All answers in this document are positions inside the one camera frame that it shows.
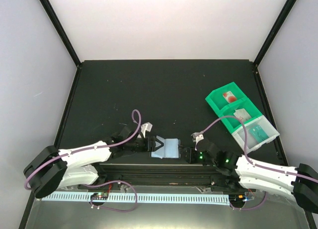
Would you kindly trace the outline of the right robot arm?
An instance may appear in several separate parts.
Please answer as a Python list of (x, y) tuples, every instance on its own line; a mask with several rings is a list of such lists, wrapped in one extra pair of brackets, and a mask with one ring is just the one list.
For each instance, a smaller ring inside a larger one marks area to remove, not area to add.
[(208, 139), (180, 151), (187, 163), (211, 166), (226, 177), (232, 191), (256, 189), (283, 196), (302, 209), (318, 212), (318, 173), (307, 164), (288, 167), (247, 159), (245, 155), (218, 148)]

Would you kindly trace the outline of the white card red print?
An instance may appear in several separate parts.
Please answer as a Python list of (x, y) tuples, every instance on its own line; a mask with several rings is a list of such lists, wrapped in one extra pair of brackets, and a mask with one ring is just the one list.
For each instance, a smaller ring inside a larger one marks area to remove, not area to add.
[(234, 116), (243, 121), (243, 120), (244, 120), (244, 117), (245, 117), (244, 109), (237, 109), (237, 110), (234, 112)]

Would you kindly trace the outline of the black leather card holder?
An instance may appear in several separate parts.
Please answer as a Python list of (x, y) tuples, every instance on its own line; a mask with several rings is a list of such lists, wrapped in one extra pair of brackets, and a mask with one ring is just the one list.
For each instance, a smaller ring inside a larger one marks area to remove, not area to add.
[(150, 156), (152, 158), (181, 158), (181, 154), (179, 152), (181, 141), (179, 139), (165, 139), (164, 149), (160, 149), (155, 152), (151, 152)]

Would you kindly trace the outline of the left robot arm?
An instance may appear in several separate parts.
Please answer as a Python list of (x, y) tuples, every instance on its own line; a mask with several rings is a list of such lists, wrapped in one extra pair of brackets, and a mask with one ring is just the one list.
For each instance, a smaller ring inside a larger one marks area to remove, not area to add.
[(107, 177), (94, 164), (121, 157), (127, 151), (149, 152), (152, 157), (163, 158), (166, 140), (151, 130), (152, 125), (144, 123), (134, 130), (125, 126), (121, 132), (87, 146), (73, 149), (47, 146), (24, 169), (24, 188), (38, 199), (74, 185), (103, 188)]

